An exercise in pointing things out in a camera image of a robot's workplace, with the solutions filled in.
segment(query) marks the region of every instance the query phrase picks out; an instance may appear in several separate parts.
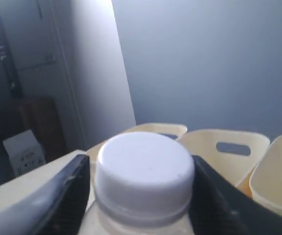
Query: plastic bottle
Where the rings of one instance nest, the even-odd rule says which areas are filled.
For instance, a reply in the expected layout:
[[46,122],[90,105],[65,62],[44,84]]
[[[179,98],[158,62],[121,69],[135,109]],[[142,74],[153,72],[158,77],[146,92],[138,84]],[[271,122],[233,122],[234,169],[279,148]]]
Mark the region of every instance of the plastic bottle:
[[113,137],[98,154],[95,198],[79,235],[192,235],[194,161],[169,137]]

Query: cardboard box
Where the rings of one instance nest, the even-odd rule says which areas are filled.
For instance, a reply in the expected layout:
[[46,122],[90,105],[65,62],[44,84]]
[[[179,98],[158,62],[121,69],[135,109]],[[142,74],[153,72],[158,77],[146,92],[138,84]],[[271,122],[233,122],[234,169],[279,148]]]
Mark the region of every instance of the cardboard box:
[[16,177],[46,164],[42,146],[31,130],[3,141]]

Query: white bottle cap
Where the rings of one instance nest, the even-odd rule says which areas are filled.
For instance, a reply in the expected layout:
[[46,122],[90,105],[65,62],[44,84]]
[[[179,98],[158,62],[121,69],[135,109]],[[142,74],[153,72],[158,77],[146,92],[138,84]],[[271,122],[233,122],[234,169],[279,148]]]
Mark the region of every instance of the white bottle cap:
[[96,201],[125,225],[167,225],[187,211],[194,173],[190,153],[171,138],[147,132],[121,134],[99,151]]

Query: basket handle hole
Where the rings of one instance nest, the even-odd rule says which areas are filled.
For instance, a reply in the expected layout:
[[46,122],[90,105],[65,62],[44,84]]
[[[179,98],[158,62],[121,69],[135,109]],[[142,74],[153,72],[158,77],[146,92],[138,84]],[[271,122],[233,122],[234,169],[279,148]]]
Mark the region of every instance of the basket handle hole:
[[216,144],[216,149],[220,153],[230,153],[242,156],[249,156],[251,154],[250,148],[243,144],[218,142]]

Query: white box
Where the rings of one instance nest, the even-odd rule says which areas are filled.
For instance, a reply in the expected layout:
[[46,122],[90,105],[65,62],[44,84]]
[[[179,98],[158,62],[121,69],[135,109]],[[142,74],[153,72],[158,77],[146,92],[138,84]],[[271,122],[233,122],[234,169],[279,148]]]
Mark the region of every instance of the white box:
[[16,177],[46,164],[43,149],[31,130],[4,140],[3,144]]

